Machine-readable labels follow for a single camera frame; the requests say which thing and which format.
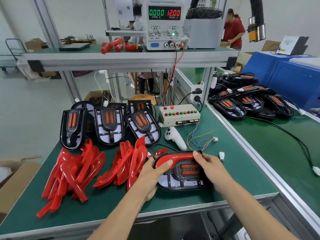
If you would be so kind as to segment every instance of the pile of red plastic parts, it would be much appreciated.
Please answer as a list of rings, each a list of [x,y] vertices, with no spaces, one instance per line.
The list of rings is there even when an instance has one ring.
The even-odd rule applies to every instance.
[[[93,186],[101,189],[112,181],[114,185],[121,185],[128,180],[127,190],[129,190],[146,161],[148,150],[145,144],[144,137],[136,141],[135,148],[129,141],[121,142],[111,169],[98,177]],[[50,202],[36,214],[38,218],[42,218],[49,211],[51,213],[57,211],[62,198],[69,191],[74,191],[72,198],[79,198],[82,203],[88,199],[84,189],[98,175],[105,163],[106,155],[104,152],[99,154],[98,147],[92,144],[91,139],[86,140],[81,150],[83,151],[81,155],[71,155],[65,148],[60,151],[42,194],[42,198]]]

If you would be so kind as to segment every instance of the blue power button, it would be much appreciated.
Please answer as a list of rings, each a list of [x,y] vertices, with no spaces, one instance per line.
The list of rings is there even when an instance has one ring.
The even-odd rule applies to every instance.
[[[151,43],[150,46],[151,47],[159,47],[159,43]]]

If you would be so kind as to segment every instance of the green work surface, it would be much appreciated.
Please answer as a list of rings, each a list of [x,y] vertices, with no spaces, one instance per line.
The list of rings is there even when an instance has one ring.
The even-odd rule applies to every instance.
[[[148,51],[144,45],[142,45],[143,51],[142,52],[164,52],[163,50],[155,50],[155,51]],[[101,44],[91,44],[88,48],[79,51],[60,51],[58,48],[46,48],[40,49],[35,51],[34,53],[48,53],[48,54],[55,54],[55,53],[100,53],[101,52]],[[225,51],[234,51],[234,49],[229,49],[225,47],[217,47],[215,49],[186,49],[185,52],[225,52]],[[115,50],[110,50],[108,53],[116,53]],[[123,48],[120,53],[136,53],[136,51],[126,51]]]
[[[201,68],[179,68],[192,82],[203,75]],[[295,113],[290,120],[273,121],[297,136],[309,148],[313,164],[320,167],[320,123]],[[301,145],[290,135],[262,121],[230,121],[264,160],[320,217],[320,178],[311,170]]]
[[[187,125],[186,128],[191,132],[194,126]],[[165,141],[163,136],[165,130],[166,128],[162,128],[162,137],[159,143],[178,149],[174,142]],[[186,140],[187,133],[185,128],[181,126],[178,127],[177,130]],[[211,112],[207,108],[204,108],[201,113],[200,125],[194,133],[194,136],[208,133],[209,130],[214,130],[214,132],[204,136],[203,139],[215,136],[219,138],[219,141],[210,144],[205,152],[212,155],[218,155],[221,151],[225,152],[224,165],[240,185],[254,196],[277,193],[275,187],[240,148],[236,141],[234,141],[230,134],[214,118]],[[94,144],[98,145],[100,151],[106,152],[105,165],[99,172],[99,175],[102,175],[111,168],[116,150],[119,149],[119,146],[110,147],[98,144],[97,142],[94,142]],[[42,219],[37,219],[36,213],[48,202],[42,200],[41,195],[61,148],[60,143],[58,143],[43,163],[29,186],[0,225],[0,235],[104,219],[125,195],[126,185],[110,185],[103,189],[97,189],[92,187],[96,182],[96,178],[94,178],[84,190],[88,196],[87,202],[81,204],[79,200],[72,200],[71,196],[67,195],[63,198],[58,211],[53,214],[48,213]],[[223,200],[222,195],[214,191],[213,187],[191,191],[165,191],[158,189],[154,198],[144,204],[141,213]]]

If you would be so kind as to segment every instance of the white game controller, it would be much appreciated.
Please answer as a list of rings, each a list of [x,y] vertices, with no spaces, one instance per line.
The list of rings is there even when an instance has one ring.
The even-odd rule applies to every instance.
[[[173,142],[175,142],[177,146],[180,148],[180,150],[182,151],[187,150],[186,144],[184,143],[181,135],[179,134],[179,132],[174,126],[171,126],[166,130],[166,132],[164,133],[164,138],[167,141],[172,140]]]

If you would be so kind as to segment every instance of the stool seat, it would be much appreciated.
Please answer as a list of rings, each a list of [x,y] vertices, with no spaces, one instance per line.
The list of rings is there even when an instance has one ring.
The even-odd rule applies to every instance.
[[[130,97],[129,100],[151,100],[153,106],[157,105],[155,97],[149,94],[137,94]]]

